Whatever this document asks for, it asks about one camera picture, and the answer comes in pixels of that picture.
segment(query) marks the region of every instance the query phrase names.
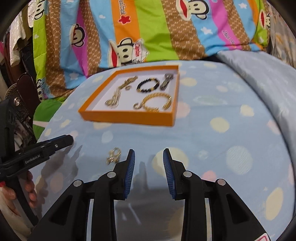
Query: orange stripe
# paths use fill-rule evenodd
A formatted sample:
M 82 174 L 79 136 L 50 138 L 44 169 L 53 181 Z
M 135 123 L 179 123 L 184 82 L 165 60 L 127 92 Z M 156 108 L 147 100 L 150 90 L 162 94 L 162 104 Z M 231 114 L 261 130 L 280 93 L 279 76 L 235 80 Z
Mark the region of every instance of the orange stripe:
M 125 4 L 126 14 L 121 15 L 119 0 L 111 0 L 113 24 L 117 44 L 119 44 L 121 40 L 127 37 L 132 38 L 133 42 L 137 41 L 140 38 L 138 16 L 134 0 L 123 0 L 123 2 Z M 126 24 L 118 22 L 122 16 L 129 16 L 130 22 Z
M 252 13 L 253 13 L 253 21 L 254 21 L 255 26 L 257 27 L 258 19 L 259 19 L 259 10 L 258 10 L 258 6 L 255 1 L 256 0 L 248 0 L 249 5 L 252 9 Z

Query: gold bangle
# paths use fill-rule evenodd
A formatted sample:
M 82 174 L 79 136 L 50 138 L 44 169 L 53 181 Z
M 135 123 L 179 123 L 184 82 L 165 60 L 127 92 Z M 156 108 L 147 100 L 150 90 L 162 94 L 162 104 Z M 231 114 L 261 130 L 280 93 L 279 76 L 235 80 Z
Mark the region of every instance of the gold bangle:
M 153 94 L 147 95 L 141 101 L 140 104 L 139 103 L 135 103 L 134 106 L 133 106 L 134 109 L 140 109 L 140 108 L 143 107 L 146 111 L 149 111 L 149 112 L 158 112 L 159 111 L 159 108 L 157 108 L 157 107 L 148 107 L 148 106 L 145 105 L 148 100 L 150 100 L 152 98 L 155 98 L 155 97 L 166 97 L 166 98 L 168 98 L 168 102 L 163 105 L 163 109 L 164 110 L 167 110 L 171 106 L 171 104 L 172 104 L 172 97 L 169 94 L 157 92 L 157 93 L 153 93 Z

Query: black beaded bracelet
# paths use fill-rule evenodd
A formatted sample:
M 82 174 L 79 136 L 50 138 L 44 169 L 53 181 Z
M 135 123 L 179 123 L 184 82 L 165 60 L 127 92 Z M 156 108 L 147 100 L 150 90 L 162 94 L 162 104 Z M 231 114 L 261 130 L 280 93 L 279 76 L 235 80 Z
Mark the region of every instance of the black beaded bracelet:
M 152 80 L 154 80 L 156 82 L 156 85 L 154 87 L 152 87 L 150 89 L 142 89 L 142 90 L 140 89 L 143 84 L 145 84 L 145 83 L 147 83 L 149 81 L 152 81 Z M 147 93 L 147 92 L 151 92 L 153 90 L 156 90 L 158 88 L 158 86 L 159 86 L 159 80 L 158 79 L 149 78 L 149 79 L 146 79 L 146 80 L 144 80 L 144 81 L 142 81 L 141 83 L 138 84 L 137 91 L 142 92 L 142 93 Z

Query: light blue polka dot tablecloth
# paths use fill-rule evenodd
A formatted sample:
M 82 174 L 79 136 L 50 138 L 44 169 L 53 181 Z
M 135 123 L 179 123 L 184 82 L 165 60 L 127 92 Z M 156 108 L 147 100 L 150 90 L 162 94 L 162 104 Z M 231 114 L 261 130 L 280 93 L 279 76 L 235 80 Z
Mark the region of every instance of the light blue polka dot tablecloth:
M 31 170 L 43 203 L 38 211 L 44 215 L 75 179 L 88 182 L 112 170 L 114 165 L 106 164 L 110 150 L 119 147 L 125 160 L 134 149 L 131 193 L 115 202 L 118 240 L 179 241 L 184 203 L 168 192 L 162 151 L 169 147 L 175 160 L 201 178 L 224 178 L 276 240 L 292 218 L 294 176 L 283 137 L 264 103 L 224 64 L 142 65 L 162 64 L 180 66 L 174 127 L 84 121 L 79 107 L 114 70 L 91 76 L 69 96 L 40 141 L 71 134 L 74 145 Z

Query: red star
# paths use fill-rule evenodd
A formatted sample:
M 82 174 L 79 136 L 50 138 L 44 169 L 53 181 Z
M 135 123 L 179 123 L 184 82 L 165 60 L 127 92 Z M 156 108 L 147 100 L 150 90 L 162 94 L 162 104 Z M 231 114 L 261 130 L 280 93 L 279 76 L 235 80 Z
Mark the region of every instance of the red star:
M 122 23 L 122 24 L 126 24 L 126 23 L 130 23 L 131 20 L 130 20 L 130 16 L 121 16 L 121 18 L 118 20 L 119 23 Z

